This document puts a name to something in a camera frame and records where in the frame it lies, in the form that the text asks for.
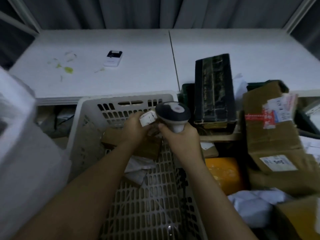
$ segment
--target forearm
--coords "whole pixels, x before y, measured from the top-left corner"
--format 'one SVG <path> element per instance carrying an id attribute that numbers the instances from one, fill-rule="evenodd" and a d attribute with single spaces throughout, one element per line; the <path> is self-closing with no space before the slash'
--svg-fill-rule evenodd
<path id="1" fill-rule="evenodd" d="M 96 238 L 134 149 L 130 143 L 118 145 L 70 182 L 14 239 Z"/>
<path id="2" fill-rule="evenodd" d="M 257 239 L 201 158 L 185 167 L 208 239 Z"/>

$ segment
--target person's left hand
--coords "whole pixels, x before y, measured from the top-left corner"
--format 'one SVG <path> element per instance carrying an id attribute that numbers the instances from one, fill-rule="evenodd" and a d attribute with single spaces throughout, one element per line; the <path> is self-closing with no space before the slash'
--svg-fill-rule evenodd
<path id="1" fill-rule="evenodd" d="M 125 121 L 122 130 L 123 143 L 129 143 L 130 145 L 137 147 L 146 136 L 148 130 L 151 128 L 151 125 L 142 127 L 139 120 L 141 115 L 143 115 L 143 112 L 138 111 L 137 113 L 131 114 Z"/>

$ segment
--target person's right hand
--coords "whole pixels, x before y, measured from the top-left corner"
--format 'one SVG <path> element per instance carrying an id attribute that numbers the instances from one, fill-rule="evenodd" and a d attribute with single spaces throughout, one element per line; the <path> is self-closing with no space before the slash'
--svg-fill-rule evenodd
<path id="1" fill-rule="evenodd" d="M 186 123 L 182 132 L 174 133 L 164 124 L 158 126 L 183 168 L 190 167 L 195 161 L 202 159 L 200 137 L 196 128 Z"/>

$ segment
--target orange package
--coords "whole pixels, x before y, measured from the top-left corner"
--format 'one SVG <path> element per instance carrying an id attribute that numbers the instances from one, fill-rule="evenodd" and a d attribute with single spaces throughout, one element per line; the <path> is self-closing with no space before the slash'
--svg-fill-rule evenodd
<path id="1" fill-rule="evenodd" d="M 245 190 L 240 169 L 235 158 L 206 158 L 205 164 L 226 195 Z"/>

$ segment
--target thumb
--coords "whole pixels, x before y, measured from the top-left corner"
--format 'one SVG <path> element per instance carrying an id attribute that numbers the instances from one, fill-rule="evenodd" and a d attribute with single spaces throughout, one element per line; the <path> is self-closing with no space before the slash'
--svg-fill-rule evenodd
<path id="1" fill-rule="evenodd" d="M 163 137 L 169 140 L 169 138 L 174 134 L 166 125 L 164 124 L 159 124 L 159 131 L 162 133 Z"/>

